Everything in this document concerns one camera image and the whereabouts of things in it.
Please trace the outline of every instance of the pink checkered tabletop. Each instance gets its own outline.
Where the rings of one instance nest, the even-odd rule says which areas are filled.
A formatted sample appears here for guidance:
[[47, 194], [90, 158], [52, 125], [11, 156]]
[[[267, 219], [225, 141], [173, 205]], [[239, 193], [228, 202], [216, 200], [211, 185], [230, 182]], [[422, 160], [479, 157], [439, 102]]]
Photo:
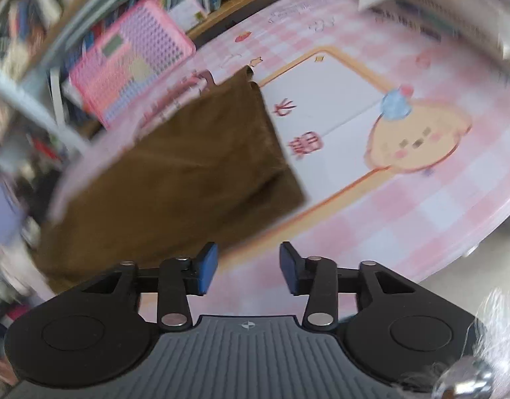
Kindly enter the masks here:
[[[289, 295], [279, 270], [285, 239], [303, 257], [347, 268], [375, 260], [420, 281], [510, 214], [510, 85], [463, 44], [358, 13], [354, 0], [280, 0], [198, 50], [169, 82], [208, 69], [219, 83], [244, 65], [309, 201], [222, 258], [208, 295], [190, 298], [194, 317], [301, 314], [306, 299]], [[333, 182], [346, 188], [324, 201]], [[153, 303], [141, 309], [149, 319]], [[341, 316], [351, 307], [342, 298]]]

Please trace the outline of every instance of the cartoon dog face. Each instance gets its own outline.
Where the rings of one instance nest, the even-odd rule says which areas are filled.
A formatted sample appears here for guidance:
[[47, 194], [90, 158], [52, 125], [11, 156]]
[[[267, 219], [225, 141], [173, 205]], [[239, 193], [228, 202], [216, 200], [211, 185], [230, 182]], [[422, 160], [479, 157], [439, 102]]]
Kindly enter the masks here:
[[425, 101], [408, 104], [405, 115], [381, 117], [370, 133], [367, 162], [376, 169], [414, 172], [429, 168], [456, 150], [471, 128], [454, 106]]

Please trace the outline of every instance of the floor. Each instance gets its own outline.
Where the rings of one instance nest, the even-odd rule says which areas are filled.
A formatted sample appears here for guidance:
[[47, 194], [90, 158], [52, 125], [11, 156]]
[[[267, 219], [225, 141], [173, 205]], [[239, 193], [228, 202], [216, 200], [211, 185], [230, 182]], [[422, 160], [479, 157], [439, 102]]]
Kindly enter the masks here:
[[469, 256], [421, 285], [473, 314], [494, 288], [508, 293], [510, 301], [510, 217]]

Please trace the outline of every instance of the folded cloth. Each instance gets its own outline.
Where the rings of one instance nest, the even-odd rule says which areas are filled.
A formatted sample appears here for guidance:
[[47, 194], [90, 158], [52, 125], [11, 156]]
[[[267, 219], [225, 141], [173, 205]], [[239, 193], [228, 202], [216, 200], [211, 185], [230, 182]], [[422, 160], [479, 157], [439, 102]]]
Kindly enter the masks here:
[[141, 267], [221, 249], [304, 201], [252, 71], [203, 93], [70, 201], [33, 256], [55, 292], [123, 260]]

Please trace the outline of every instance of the cartoon bear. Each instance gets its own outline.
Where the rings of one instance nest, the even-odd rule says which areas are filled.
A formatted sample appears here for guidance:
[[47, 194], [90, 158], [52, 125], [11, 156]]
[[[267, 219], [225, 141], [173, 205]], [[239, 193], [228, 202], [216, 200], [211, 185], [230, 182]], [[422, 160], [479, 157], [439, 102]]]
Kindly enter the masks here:
[[449, 157], [471, 129], [470, 118], [455, 106], [409, 102], [408, 95], [400, 88], [382, 99], [366, 152], [373, 169], [405, 173], [431, 168]]

